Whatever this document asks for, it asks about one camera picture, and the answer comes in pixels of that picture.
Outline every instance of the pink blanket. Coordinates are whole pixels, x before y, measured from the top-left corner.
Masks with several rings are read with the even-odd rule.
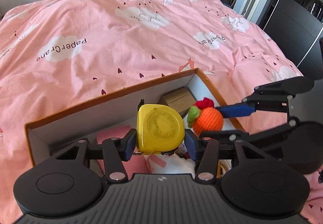
[[[31,167],[26,122],[193,67],[229,104],[300,75],[268,35],[219,0],[46,0],[10,10],[0,22],[0,223],[21,215],[12,188]],[[285,120],[257,112],[240,121],[255,132]]]

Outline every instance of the crochet toy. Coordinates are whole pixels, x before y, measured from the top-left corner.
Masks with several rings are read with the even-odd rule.
[[[200,136],[202,131],[222,130],[223,116],[214,108],[214,102],[205,97],[190,107],[187,124],[194,133]]]

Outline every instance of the crochet orange ball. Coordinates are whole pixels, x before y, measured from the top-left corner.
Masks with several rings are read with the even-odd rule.
[[[221,113],[213,108],[207,107],[201,110],[201,114],[193,124],[194,133],[200,136],[202,131],[222,130],[223,117]]]

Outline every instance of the pink duvet cover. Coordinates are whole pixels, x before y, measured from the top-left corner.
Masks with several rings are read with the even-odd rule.
[[[268,35],[219,0],[46,0],[10,10],[0,22],[0,223],[21,215],[12,188],[31,167],[26,122],[193,67],[229,104],[300,75]],[[285,120],[269,112],[240,119],[250,132]],[[312,204],[303,213],[318,223],[311,211],[322,208]]]

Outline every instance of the silver screw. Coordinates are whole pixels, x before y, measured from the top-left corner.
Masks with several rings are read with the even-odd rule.
[[[211,180],[212,178],[214,178],[214,175],[212,173],[209,173],[209,172],[202,172],[202,173],[198,174],[197,177],[200,180],[207,181],[207,180]]]
[[[109,177],[112,179],[112,180],[116,180],[116,181],[119,181],[119,180],[123,180],[126,175],[122,172],[113,172],[109,175]]]
[[[296,121],[295,120],[290,120],[289,122],[288,122],[288,124],[290,125],[290,126],[296,126]]]
[[[230,141],[235,141],[235,139],[236,139],[236,135],[235,134],[232,134],[230,137],[229,137],[229,140]]]

